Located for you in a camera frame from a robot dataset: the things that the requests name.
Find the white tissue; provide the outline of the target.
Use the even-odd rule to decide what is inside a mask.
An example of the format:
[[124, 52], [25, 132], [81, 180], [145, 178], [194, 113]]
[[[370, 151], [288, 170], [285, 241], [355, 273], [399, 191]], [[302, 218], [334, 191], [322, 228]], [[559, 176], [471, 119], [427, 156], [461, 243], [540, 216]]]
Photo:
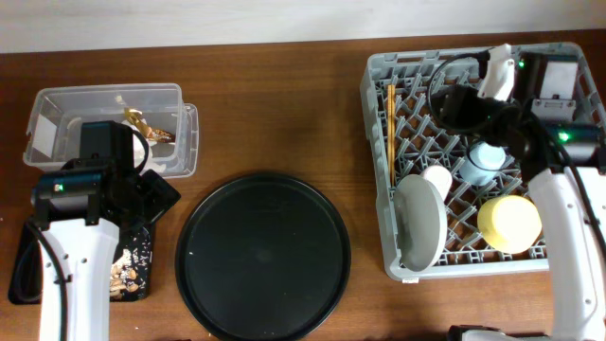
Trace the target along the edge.
[[[149, 155], [148, 155], [148, 160], [147, 160], [146, 165], [143, 168], [143, 170], [144, 171], [153, 170], [153, 171], [156, 171], [157, 173], [163, 173], [166, 170], [166, 166], [160, 165], [160, 164], [152, 161], [152, 159], [153, 159], [152, 147], [155, 146], [157, 144], [157, 142], [149, 140], [149, 139], [147, 139], [147, 142], [148, 142], [148, 146], [149, 146]], [[141, 141], [136, 136], [133, 136], [133, 147], [134, 147], [134, 164], [136, 166], [138, 166], [145, 157], [145, 151], [144, 151], [144, 147], [143, 147]]]

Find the light blue cup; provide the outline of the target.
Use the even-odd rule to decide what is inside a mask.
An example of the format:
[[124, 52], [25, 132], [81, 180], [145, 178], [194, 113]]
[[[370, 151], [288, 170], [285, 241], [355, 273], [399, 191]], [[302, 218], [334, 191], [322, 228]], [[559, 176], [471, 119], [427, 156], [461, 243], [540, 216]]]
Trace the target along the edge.
[[476, 142], [466, 152], [459, 169], [460, 177], [473, 186], [482, 187], [491, 181], [506, 161], [506, 152], [487, 142]]

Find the gold snack wrapper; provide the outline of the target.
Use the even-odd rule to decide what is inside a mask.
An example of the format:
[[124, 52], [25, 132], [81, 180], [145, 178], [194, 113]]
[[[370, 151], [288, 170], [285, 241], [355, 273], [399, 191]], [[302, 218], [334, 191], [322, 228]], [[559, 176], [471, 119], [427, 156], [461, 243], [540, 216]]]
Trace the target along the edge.
[[133, 124], [138, 132], [148, 140], [159, 143], [174, 143], [176, 141], [176, 136], [174, 134], [148, 125], [144, 121], [143, 113], [141, 111], [134, 108], [125, 108], [124, 115], [127, 121]]

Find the pink cup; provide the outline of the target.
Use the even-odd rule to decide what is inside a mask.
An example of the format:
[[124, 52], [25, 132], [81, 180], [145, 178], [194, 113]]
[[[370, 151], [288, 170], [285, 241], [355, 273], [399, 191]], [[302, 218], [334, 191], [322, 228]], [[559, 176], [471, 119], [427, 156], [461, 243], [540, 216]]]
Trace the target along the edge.
[[453, 177], [445, 167], [440, 165], [429, 166], [421, 172], [420, 176], [433, 184], [441, 199], [446, 200], [453, 183]]

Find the wooden chopstick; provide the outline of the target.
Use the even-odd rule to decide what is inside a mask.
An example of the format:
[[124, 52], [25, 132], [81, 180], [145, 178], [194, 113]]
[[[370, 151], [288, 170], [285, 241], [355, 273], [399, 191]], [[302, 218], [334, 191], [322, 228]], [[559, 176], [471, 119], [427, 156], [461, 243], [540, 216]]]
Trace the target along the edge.
[[387, 85], [387, 164], [389, 175], [389, 186], [393, 186], [393, 152], [392, 152], [392, 125], [393, 125], [393, 84]]
[[396, 185], [396, 173], [395, 173], [396, 86], [394, 84], [393, 84], [393, 86], [394, 86], [394, 88], [393, 88], [394, 94], [393, 94], [393, 114], [392, 114], [392, 118], [393, 118], [393, 125], [392, 125], [393, 186], [392, 187], [394, 187]]

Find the food scraps pile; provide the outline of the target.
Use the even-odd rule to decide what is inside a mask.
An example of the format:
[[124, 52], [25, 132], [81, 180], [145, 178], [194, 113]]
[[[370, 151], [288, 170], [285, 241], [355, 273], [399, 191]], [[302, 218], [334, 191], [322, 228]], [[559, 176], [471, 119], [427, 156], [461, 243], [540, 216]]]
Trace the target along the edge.
[[150, 290], [153, 236], [148, 228], [119, 237], [110, 275], [110, 300], [134, 302]]

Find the grey plate with food scraps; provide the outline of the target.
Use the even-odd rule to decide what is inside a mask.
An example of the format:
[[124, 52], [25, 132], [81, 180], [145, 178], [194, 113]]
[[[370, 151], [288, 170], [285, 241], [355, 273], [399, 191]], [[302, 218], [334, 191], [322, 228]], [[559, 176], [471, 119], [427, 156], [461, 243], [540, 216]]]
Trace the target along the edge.
[[437, 188], [420, 175], [407, 175], [393, 196], [401, 264], [413, 272], [433, 266], [441, 256], [447, 234], [444, 201]]

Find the yellow bowl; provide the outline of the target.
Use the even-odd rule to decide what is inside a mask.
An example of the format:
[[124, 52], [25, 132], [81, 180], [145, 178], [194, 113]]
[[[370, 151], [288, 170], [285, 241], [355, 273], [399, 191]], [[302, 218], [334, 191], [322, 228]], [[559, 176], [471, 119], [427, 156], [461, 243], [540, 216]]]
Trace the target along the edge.
[[477, 227], [489, 246], [509, 254], [526, 251], [543, 229], [535, 205], [517, 195], [500, 196], [484, 203], [478, 211]]

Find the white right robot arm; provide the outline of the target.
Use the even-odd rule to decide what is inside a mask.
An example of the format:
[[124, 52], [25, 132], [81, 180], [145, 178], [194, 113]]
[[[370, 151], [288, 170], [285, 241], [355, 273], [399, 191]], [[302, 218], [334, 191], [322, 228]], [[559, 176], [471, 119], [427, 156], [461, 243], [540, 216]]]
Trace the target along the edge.
[[505, 147], [544, 225], [554, 340], [605, 337], [605, 132], [576, 122], [579, 54], [511, 45], [453, 55], [425, 96], [443, 129]]

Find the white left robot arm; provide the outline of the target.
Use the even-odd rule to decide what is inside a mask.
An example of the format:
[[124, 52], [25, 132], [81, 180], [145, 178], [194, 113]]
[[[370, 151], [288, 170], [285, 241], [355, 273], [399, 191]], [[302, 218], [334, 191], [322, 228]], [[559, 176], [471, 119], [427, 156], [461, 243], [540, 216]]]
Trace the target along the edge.
[[43, 174], [24, 226], [41, 249], [42, 340], [109, 337], [110, 270], [122, 231], [155, 224], [181, 198], [134, 161], [144, 136], [114, 122], [85, 123], [80, 155]]

